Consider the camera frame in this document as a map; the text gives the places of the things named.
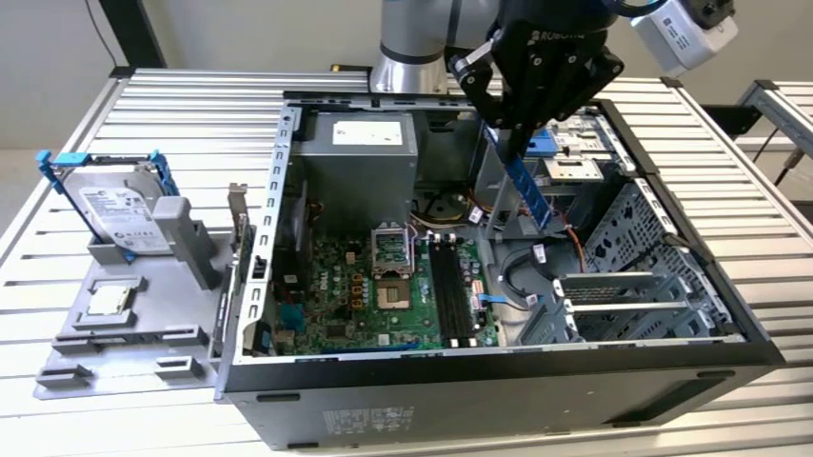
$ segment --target slotted metal surface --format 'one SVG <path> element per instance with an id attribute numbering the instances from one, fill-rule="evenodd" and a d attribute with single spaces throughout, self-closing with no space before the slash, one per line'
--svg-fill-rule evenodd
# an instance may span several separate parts
<path id="1" fill-rule="evenodd" d="M 161 149 L 194 216 L 225 229 L 230 182 L 249 184 L 251 210 L 262 203 L 285 89 L 366 91 L 366 75 L 141 70 L 109 83 L 66 150 Z M 362 449 L 368 455 L 478 455 L 496 448 L 505 455 L 813 455 L 809 227 L 789 216 L 783 198 L 680 89 L 656 79 L 621 79 L 603 96 L 617 102 L 792 365 L 661 428 L 373 447 Z M 34 398 L 34 375 L 91 262 L 82 222 L 46 189 L 38 187 L 0 240 L 0 446 L 23 449 L 4 455 L 267 455 L 238 410 L 211 403 L 211 389 Z"/>

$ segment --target blue drive bracket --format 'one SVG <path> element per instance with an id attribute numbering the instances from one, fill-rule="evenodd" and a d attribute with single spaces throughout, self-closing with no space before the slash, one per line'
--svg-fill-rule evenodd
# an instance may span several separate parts
<path id="1" fill-rule="evenodd" d="M 65 155 L 66 155 L 66 159 L 65 159 L 63 162 L 71 164 L 71 165 L 66 165 L 67 167 L 77 167 L 77 166 L 82 167 L 91 160 L 91 156 L 87 153 L 85 153 L 85 152 L 63 153 L 63 154 L 61 154 L 61 157 L 65 156 Z M 89 230 L 93 233 L 93 239 L 94 239 L 94 241 L 98 244 L 102 244 L 102 236 L 99 236 L 99 233 L 93 228 L 91 221 L 86 217 L 85 212 L 79 209 L 79 206 L 77 205 L 77 202 L 74 201 L 74 197 L 71 197 L 71 194 L 67 193 L 66 186 L 63 185 L 63 181 L 61 181 L 61 178 L 57 175 L 57 172 L 54 171 L 54 168 L 58 167 L 57 164 L 58 164 L 58 161 L 59 161 L 61 157 L 58 157 L 58 160 L 55 160 L 54 163 L 51 163 L 51 161 L 50 161 L 50 159 L 51 159 L 51 151 L 50 150 L 42 150 L 38 153 L 38 169 L 39 169 L 39 172 L 42 173 L 45 178 L 51 183 L 51 187 L 54 188 L 54 190 L 57 190 L 57 193 L 59 193 L 61 195 L 66 196 L 67 202 L 71 204 L 71 207 L 77 211 L 77 214 L 79 214 L 79 217 L 82 218 L 82 221 L 86 223 L 86 226 L 89 226 Z"/>
<path id="2" fill-rule="evenodd" d="M 165 188 L 165 193 L 173 196 L 181 195 L 181 192 L 178 191 L 178 186 L 175 185 L 175 180 L 173 179 L 167 156 L 162 154 L 157 149 L 155 151 L 153 151 L 147 158 L 158 169 L 158 175 L 162 178 L 162 186 Z"/>

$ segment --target ram slot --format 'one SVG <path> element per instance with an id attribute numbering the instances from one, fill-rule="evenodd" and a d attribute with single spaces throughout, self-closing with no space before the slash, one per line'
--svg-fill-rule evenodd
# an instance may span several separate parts
<path id="1" fill-rule="evenodd" d="M 454 238 L 436 238 L 430 242 L 430 262 L 444 343 L 452 348 L 469 348 L 474 346 L 474 328 Z"/>

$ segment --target white camera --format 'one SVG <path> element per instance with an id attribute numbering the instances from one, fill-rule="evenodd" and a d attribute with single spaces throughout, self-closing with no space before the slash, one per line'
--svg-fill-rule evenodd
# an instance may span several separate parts
<path id="1" fill-rule="evenodd" d="M 669 76 L 679 76 L 715 57 L 739 33 L 732 16 L 709 30 L 703 28 L 681 0 L 669 0 L 632 23 Z"/>

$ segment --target hard drive label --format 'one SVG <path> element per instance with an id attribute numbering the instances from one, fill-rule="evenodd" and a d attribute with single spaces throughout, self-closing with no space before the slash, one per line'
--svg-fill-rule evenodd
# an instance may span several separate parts
<path id="1" fill-rule="evenodd" d="M 129 188 L 81 188 L 93 221 L 102 226 L 114 243 L 135 253 L 170 250 L 167 239 L 153 220 L 143 196 Z"/>

